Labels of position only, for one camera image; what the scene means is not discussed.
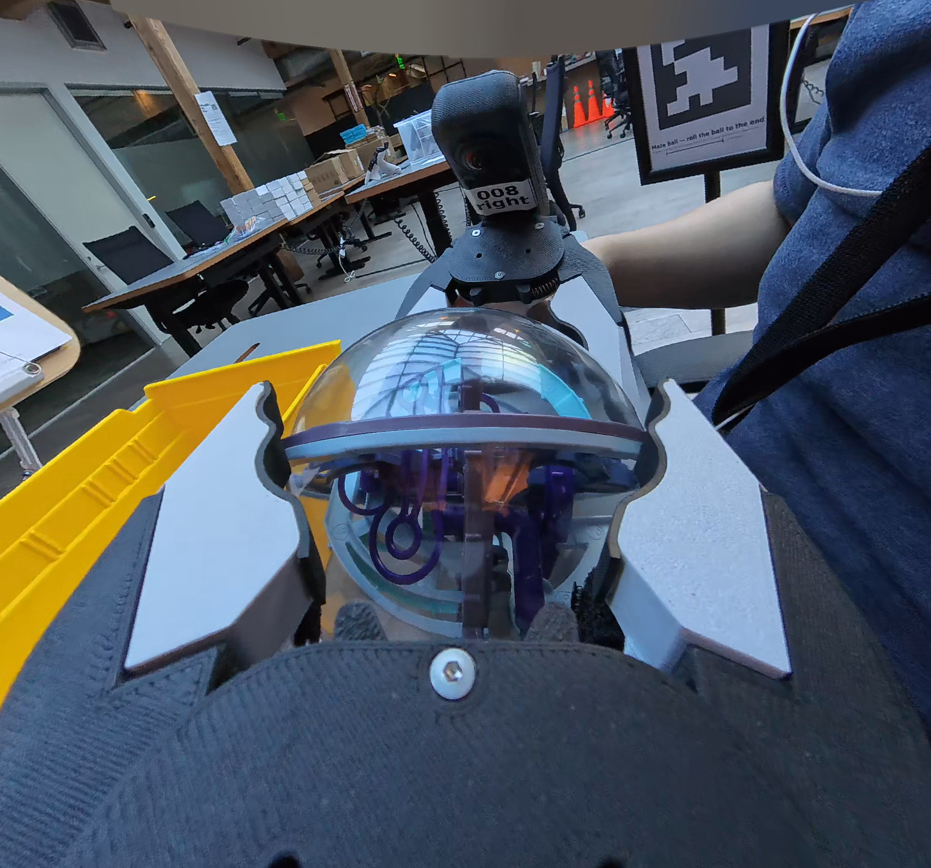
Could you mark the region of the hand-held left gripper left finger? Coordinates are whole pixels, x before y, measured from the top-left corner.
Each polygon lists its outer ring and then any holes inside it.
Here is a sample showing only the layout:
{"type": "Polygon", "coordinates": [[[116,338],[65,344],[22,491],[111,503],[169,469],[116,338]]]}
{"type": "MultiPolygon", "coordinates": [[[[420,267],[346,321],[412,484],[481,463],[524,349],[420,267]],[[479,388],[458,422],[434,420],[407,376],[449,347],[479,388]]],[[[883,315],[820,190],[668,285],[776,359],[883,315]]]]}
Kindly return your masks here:
{"type": "Polygon", "coordinates": [[[209,647],[247,668],[325,602],[273,385],[252,385],[165,483],[124,658],[149,674],[209,647]]]}

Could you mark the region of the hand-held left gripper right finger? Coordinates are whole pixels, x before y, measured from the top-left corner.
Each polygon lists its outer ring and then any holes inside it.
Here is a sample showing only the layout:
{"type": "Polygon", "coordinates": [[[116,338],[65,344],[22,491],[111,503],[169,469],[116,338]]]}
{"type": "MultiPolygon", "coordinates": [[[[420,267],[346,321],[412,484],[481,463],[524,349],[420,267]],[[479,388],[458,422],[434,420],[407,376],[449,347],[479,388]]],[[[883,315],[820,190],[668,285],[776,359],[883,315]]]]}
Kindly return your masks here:
{"type": "Polygon", "coordinates": [[[625,652],[670,672],[701,647],[788,676],[761,487],[672,379],[654,393],[635,472],[641,486],[606,541],[606,601],[625,652]]]}

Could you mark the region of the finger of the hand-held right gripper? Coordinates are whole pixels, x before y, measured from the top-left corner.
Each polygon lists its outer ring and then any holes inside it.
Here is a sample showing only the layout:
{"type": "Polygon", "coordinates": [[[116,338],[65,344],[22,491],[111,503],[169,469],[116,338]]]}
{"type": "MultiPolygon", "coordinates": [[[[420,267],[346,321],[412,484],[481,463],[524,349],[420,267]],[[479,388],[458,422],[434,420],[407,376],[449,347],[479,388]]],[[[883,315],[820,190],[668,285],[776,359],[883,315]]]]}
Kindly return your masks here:
{"type": "Polygon", "coordinates": [[[634,407],[644,405],[644,382],[635,366],[624,326],[618,324],[584,278],[562,283],[546,298],[554,323],[571,327],[588,354],[615,380],[634,407]]]}
{"type": "Polygon", "coordinates": [[[453,290],[441,290],[433,284],[414,284],[401,304],[402,318],[448,308],[464,309],[466,302],[453,290]]]}

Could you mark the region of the clear plastic maze ball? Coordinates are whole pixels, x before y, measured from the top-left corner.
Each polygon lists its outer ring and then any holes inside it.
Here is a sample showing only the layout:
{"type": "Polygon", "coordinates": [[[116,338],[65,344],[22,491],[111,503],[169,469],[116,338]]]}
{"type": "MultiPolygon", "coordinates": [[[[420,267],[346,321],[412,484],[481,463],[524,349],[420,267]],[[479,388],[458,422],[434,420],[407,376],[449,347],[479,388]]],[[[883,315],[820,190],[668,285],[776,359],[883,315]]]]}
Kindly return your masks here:
{"type": "Polygon", "coordinates": [[[328,571],[401,639],[518,640],[572,604],[646,433],[581,345],[480,309],[390,322],[305,388],[291,486],[325,503],[328,571]]]}

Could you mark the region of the person's right forearm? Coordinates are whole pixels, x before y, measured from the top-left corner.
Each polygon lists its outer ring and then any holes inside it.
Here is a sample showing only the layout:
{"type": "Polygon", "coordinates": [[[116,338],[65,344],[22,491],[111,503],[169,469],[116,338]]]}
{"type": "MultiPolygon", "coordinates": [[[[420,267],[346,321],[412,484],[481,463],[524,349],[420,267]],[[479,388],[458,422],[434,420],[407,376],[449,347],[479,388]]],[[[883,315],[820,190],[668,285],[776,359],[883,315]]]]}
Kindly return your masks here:
{"type": "Polygon", "coordinates": [[[758,298],[790,224],[772,180],[742,187],[675,219],[583,244],[634,308],[728,309],[758,298]]]}

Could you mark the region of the wooden desk black legs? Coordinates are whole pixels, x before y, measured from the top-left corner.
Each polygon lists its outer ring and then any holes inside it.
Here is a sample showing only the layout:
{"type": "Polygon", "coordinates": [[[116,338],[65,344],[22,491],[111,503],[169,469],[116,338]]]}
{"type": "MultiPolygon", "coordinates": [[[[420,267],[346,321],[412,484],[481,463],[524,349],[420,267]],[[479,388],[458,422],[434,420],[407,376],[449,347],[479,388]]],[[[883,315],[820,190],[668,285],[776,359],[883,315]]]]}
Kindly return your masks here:
{"type": "Polygon", "coordinates": [[[310,234],[339,211],[347,209],[343,193],[325,200],[319,206],[297,216],[292,221],[279,221],[235,245],[210,249],[175,260],[163,269],[124,285],[83,307],[83,312],[92,314],[107,309],[130,310],[146,308],[156,326],[168,334],[188,357],[201,351],[200,344],[193,338],[188,327],[181,324],[173,300],[188,300],[200,287],[214,287],[251,265],[257,265],[260,278],[274,302],[281,309],[303,303],[296,287],[288,280],[282,263],[276,257],[279,251],[279,233],[297,230],[310,234]]]}
{"type": "Polygon", "coordinates": [[[430,253],[424,246],[417,247],[417,250],[428,261],[433,262],[451,246],[452,241],[436,191],[444,185],[457,182],[446,160],[440,157],[414,169],[403,169],[398,176],[390,176],[347,191],[343,199],[347,204],[355,205],[380,196],[415,198],[422,208],[424,230],[434,251],[430,253]]]}

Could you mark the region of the black office chair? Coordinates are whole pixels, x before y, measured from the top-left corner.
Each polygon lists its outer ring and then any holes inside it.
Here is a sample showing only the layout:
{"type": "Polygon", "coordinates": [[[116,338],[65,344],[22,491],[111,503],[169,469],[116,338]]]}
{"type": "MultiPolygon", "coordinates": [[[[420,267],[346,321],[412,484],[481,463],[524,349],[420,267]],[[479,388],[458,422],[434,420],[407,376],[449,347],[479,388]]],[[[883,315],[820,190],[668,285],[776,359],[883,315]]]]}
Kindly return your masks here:
{"type": "Polygon", "coordinates": [[[226,324],[239,322],[234,308],[248,292],[246,282],[222,278],[208,284],[198,272],[181,272],[179,263],[135,226],[85,246],[125,284],[124,289],[86,306],[86,313],[144,308],[155,326],[175,339],[188,356],[200,351],[191,329],[196,333],[214,327],[225,330],[226,324]]]}
{"type": "Polygon", "coordinates": [[[629,94],[623,60],[613,48],[597,52],[599,74],[602,79],[602,92],[611,100],[612,112],[604,119],[607,139],[610,141],[615,126],[620,126],[619,137],[622,138],[633,128],[629,94]]]}
{"type": "Polygon", "coordinates": [[[570,203],[560,178],[564,79],[565,57],[556,55],[546,67],[545,109],[539,150],[544,179],[552,200],[564,216],[569,230],[576,232],[575,207],[570,203]]]}
{"type": "Polygon", "coordinates": [[[191,240],[196,249],[219,244],[230,232],[228,225],[200,201],[168,210],[166,215],[191,240]]]}

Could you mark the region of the yellow plastic bin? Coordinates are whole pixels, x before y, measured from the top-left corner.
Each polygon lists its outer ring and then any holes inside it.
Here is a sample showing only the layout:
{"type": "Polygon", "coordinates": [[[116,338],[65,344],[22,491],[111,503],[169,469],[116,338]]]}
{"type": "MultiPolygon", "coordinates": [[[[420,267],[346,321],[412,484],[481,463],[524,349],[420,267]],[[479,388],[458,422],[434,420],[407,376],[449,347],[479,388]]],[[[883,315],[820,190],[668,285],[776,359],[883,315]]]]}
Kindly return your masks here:
{"type": "Polygon", "coordinates": [[[161,489],[253,384],[289,430],[339,340],[166,379],[118,409],[1,502],[1,699],[53,619],[140,502],[161,489]]]}

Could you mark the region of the clear plastic storage bin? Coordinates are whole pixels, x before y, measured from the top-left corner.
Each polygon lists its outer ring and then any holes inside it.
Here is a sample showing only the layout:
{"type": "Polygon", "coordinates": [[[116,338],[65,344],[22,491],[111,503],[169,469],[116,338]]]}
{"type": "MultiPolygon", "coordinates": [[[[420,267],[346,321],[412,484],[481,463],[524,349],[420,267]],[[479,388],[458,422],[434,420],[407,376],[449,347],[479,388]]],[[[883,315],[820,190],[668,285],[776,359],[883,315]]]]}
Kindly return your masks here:
{"type": "Polygon", "coordinates": [[[417,113],[410,118],[398,119],[394,126],[401,136],[404,151],[413,164],[424,164],[443,158],[434,139],[431,110],[417,113]]]}

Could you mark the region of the stack of cardboard boxes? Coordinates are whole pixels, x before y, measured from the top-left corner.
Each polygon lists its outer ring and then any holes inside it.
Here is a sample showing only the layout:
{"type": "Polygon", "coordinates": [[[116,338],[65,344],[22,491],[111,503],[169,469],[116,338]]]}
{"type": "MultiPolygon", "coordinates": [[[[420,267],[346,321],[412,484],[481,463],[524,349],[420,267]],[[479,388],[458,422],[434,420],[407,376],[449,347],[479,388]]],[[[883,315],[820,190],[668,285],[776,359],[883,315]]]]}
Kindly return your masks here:
{"type": "Polygon", "coordinates": [[[364,179],[365,166],[355,148],[325,153],[305,170],[307,184],[320,195],[345,189],[354,180],[364,179]]]}

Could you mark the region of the white clipboard stand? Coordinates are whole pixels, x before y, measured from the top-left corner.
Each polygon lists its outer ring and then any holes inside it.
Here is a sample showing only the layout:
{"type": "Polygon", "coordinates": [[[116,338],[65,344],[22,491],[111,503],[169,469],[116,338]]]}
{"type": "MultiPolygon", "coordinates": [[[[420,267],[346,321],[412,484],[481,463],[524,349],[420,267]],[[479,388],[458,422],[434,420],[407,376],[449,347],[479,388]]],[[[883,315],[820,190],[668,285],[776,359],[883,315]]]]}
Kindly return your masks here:
{"type": "Polygon", "coordinates": [[[35,474],[42,467],[42,463],[19,421],[17,409],[9,407],[2,410],[1,428],[17,455],[21,466],[21,478],[25,480],[35,474]]]}

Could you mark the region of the black framed tag sign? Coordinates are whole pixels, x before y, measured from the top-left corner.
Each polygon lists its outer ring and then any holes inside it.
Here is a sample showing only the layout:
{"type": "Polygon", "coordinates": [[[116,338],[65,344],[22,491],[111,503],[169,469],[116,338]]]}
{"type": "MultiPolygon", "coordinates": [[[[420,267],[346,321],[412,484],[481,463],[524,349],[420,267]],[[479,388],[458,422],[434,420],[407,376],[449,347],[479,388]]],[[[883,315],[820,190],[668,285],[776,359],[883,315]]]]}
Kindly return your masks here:
{"type": "MultiPolygon", "coordinates": [[[[777,21],[623,50],[643,187],[700,177],[707,204],[722,196],[724,171],[782,158],[788,26],[777,21]]],[[[725,309],[709,315],[711,334],[723,334],[725,309]]]]}

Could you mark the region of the wooden clipboard with printed sheet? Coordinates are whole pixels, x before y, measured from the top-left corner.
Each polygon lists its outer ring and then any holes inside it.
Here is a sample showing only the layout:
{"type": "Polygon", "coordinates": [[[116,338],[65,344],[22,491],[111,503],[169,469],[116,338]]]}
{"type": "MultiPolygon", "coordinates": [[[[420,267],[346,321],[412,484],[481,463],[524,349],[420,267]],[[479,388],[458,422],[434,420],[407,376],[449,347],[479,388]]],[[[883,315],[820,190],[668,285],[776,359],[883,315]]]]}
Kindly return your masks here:
{"type": "Polygon", "coordinates": [[[1,278],[1,410],[65,376],[79,356],[71,327],[1,278]]]}

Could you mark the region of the paper notice sheet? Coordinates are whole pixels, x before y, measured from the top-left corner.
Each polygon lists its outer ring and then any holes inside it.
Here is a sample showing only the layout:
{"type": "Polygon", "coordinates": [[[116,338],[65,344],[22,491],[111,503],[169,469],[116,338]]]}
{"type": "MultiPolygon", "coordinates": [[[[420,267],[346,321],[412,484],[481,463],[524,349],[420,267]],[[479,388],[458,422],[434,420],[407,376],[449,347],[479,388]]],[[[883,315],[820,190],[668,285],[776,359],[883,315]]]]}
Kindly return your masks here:
{"type": "Polygon", "coordinates": [[[194,94],[194,99],[216,143],[221,147],[232,146],[237,143],[237,136],[232,130],[215,94],[211,91],[202,91],[194,94]]]}

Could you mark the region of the wooden support post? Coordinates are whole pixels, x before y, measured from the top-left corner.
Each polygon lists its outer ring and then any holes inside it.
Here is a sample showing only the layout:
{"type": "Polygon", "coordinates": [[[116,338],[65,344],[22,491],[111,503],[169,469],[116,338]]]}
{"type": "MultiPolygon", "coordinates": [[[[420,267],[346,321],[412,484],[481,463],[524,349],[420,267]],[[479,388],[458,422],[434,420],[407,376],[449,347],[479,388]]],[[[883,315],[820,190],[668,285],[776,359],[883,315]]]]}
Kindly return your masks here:
{"type": "Polygon", "coordinates": [[[252,180],[232,145],[221,145],[216,141],[195,98],[200,89],[163,22],[155,18],[132,15],[128,16],[128,21],[169,85],[188,123],[222,174],[231,194],[252,189],[252,180]]]}

